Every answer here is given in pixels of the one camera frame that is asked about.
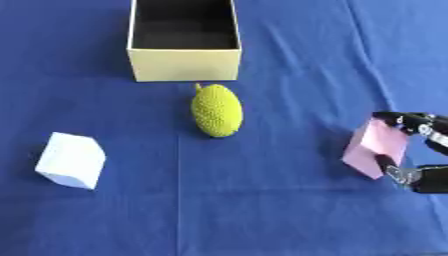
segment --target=cube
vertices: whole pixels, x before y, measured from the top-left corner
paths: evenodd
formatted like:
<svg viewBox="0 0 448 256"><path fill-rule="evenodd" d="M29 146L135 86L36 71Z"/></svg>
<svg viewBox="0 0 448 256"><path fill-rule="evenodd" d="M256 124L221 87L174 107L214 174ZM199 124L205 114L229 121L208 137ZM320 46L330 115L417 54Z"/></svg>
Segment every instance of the cube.
<svg viewBox="0 0 448 256"><path fill-rule="evenodd" d="M105 160L106 155L93 138L55 132L36 172L60 185L93 190Z"/></svg>
<svg viewBox="0 0 448 256"><path fill-rule="evenodd" d="M133 0L127 51L138 82L236 80L233 0Z"/></svg>
<svg viewBox="0 0 448 256"><path fill-rule="evenodd" d="M399 165L407 144L406 134L380 119L371 118L356 130L342 161L370 178L378 179L384 174L376 161L376 155L387 155Z"/></svg>

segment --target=toy durian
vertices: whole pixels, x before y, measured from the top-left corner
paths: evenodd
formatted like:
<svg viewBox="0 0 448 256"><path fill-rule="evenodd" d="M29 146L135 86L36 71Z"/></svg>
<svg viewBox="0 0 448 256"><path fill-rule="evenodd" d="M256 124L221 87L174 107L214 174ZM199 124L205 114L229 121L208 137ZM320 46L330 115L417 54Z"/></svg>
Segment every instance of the toy durian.
<svg viewBox="0 0 448 256"><path fill-rule="evenodd" d="M196 84L191 111L198 127L212 137L234 134L243 121L243 109L237 96L219 84L207 87Z"/></svg>

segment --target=blue tablecloth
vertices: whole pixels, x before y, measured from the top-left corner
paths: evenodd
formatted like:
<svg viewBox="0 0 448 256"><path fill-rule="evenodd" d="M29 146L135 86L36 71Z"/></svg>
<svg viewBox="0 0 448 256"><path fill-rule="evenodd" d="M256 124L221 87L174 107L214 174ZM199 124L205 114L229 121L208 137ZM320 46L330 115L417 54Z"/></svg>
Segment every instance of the blue tablecloth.
<svg viewBox="0 0 448 256"><path fill-rule="evenodd" d="M448 252L448 199L339 160L375 110L448 114L448 1L237 0L233 137L190 83L133 82L127 0L0 0L0 255ZM52 132L95 137L95 192L33 172ZM408 165L446 163L416 140Z"/></svg>

